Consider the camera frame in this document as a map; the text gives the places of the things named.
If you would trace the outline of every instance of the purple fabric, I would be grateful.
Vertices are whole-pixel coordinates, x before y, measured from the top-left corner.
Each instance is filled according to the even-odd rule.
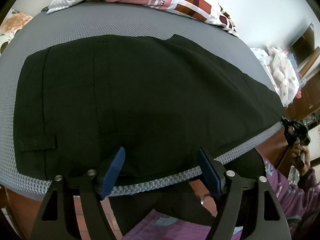
[[[193,224],[152,210],[122,240],[205,240],[210,227]],[[235,231],[231,240],[240,238]]]
[[[262,158],[267,179],[287,218],[292,239],[302,240],[320,211],[320,188],[315,171],[312,169],[299,186],[291,185],[269,160]],[[208,226],[193,224],[152,210],[123,240],[205,240],[209,230]],[[240,236],[241,228],[235,228],[231,240],[239,240]]]
[[[297,185],[289,184],[287,178],[263,158],[267,179],[281,204],[293,239],[303,239],[320,211],[320,188],[315,171]]]

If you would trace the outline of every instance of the person's arm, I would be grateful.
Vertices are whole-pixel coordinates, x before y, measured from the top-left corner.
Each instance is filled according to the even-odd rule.
[[[306,155],[305,162],[300,161],[299,154]],[[300,229],[307,231],[312,225],[315,214],[320,210],[320,188],[316,185],[313,169],[310,169],[310,154],[306,147],[295,145],[290,149],[292,165],[300,172],[300,186],[289,184],[288,179],[277,171],[273,165],[264,158],[267,179],[271,184],[281,204],[290,228],[291,236],[304,234]]]

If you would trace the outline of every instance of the black tool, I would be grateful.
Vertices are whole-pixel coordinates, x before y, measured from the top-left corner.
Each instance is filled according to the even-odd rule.
[[[241,240],[291,239],[284,212],[265,177],[241,178],[234,171],[226,171],[202,149],[198,162],[218,208],[206,240],[230,240],[235,226],[243,226]],[[247,205],[242,209],[245,214],[239,213],[242,204]]]
[[[41,204],[31,239],[81,240],[73,203],[74,195],[80,195],[90,238],[116,240],[100,200],[111,193],[124,156],[125,151],[120,148],[113,159],[80,177],[58,175]],[[265,177],[257,180],[241,178],[234,171],[226,171],[220,162],[206,155],[202,149],[198,151],[198,161],[218,206],[218,215],[206,240],[230,240],[244,195],[250,199],[250,205],[244,216],[241,240],[291,239],[284,213]]]
[[[311,139],[308,135],[308,128],[295,120],[289,121],[287,118],[281,118],[282,125],[284,126],[284,136],[287,139],[288,145],[292,146],[297,138],[300,139],[300,145],[308,146]]]
[[[38,211],[32,240],[81,240],[76,220],[74,195],[80,196],[84,219],[91,240],[116,240],[100,201],[111,193],[125,159],[123,147],[77,178],[56,176]]]

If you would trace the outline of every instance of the wooden cabinet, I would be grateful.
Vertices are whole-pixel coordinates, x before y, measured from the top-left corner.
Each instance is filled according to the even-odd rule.
[[[294,98],[285,110],[286,116],[291,120],[302,120],[320,109],[320,72],[301,89],[301,96]]]

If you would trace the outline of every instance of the hand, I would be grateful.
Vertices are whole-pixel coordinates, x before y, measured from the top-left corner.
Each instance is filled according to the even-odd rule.
[[[292,165],[299,171],[300,176],[303,176],[310,169],[310,153],[307,146],[301,146],[300,144],[294,145],[291,149]],[[300,159],[300,152],[305,154],[305,162]]]

